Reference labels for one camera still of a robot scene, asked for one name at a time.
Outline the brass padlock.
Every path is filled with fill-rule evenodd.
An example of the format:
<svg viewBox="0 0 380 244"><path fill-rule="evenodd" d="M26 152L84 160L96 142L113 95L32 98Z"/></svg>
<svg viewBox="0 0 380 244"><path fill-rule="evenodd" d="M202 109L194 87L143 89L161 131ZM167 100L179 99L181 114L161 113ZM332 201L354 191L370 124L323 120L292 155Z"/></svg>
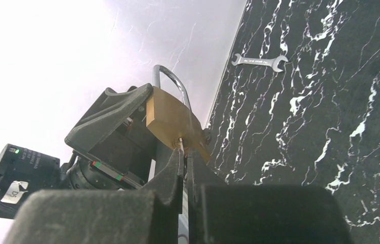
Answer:
<svg viewBox="0 0 380 244"><path fill-rule="evenodd" d="M165 74L178 88L182 100L161 89L160 74ZM162 65L153 67L154 90L147 100L146 126L150 132L171 149L179 148L182 137L185 152L197 149L207 163L211 159L208 141L201 124L192 112L188 93L180 79Z"/></svg>

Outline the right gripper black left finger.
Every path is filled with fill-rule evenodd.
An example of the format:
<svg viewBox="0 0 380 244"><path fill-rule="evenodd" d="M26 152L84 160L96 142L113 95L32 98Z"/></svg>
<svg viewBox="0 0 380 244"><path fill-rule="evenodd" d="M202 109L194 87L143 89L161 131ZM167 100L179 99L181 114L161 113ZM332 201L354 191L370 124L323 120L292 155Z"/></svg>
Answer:
<svg viewBox="0 0 380 244"><path fill-rule="evenodd" d="M139 190L40 190L19 209L4 243L177 243L184 152Z"/></svg>

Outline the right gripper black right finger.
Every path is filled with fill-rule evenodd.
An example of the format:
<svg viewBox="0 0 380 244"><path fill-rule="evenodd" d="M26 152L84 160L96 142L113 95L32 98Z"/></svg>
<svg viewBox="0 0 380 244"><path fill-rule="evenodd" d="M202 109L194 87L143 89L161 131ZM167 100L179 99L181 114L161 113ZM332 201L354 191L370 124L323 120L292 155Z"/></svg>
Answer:
<svg viewBox="0 0 380 244"><path fill-rule="evenodd" d="M324 188L228 185L199 151L187 156L190 243L352 243Z"/></svg>

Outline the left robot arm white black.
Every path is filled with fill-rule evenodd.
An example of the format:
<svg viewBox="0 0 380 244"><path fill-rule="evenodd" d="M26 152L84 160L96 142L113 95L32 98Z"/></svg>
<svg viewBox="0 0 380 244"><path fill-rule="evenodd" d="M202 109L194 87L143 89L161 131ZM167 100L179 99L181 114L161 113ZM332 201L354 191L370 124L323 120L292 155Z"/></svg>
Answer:
<svg viewBox="0 0 380 244"><path fill-rule="evenodd" d="M65 137L68 162L7 144L0 153L0 218L13 219L28 196L42 189L135 190L149 180L161 147L147 128L154 86L112 88L96 99Z"/></svg>

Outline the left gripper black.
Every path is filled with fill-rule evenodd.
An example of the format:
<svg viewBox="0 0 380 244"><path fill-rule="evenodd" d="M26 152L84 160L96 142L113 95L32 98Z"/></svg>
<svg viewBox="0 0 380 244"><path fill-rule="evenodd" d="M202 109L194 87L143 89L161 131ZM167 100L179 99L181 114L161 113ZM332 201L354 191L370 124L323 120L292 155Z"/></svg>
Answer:
<svg viewBox="0 0 380 244"><path fill-rule="evenodd" d="M147 83L117 93L108 87L65 137L73 149L62 166L61 189L134 190L148 183L152 161L158 174L172 151L146 127L136 111L153 93Z"/></svg>

